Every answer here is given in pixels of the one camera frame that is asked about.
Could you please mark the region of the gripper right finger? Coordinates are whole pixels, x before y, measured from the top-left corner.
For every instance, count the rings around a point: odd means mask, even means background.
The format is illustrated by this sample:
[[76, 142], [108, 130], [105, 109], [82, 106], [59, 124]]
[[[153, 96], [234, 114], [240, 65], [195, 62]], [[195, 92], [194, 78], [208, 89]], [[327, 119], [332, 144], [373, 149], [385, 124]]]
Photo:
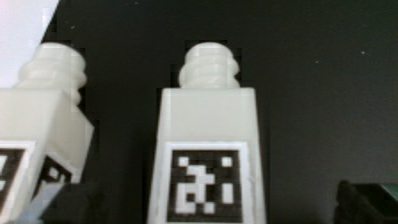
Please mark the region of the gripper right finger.
[[398, 224], [398, 183], [341, 181], [334, 224]]

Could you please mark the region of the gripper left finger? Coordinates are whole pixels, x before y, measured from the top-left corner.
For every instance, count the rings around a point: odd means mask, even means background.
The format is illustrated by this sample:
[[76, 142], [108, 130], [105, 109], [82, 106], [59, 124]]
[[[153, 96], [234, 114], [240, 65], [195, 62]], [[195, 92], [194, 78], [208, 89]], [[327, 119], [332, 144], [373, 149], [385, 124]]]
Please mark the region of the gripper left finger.
[[105, 224], [101, 188], [92, 183], [48, 184], [16, 218], [16, 224]]

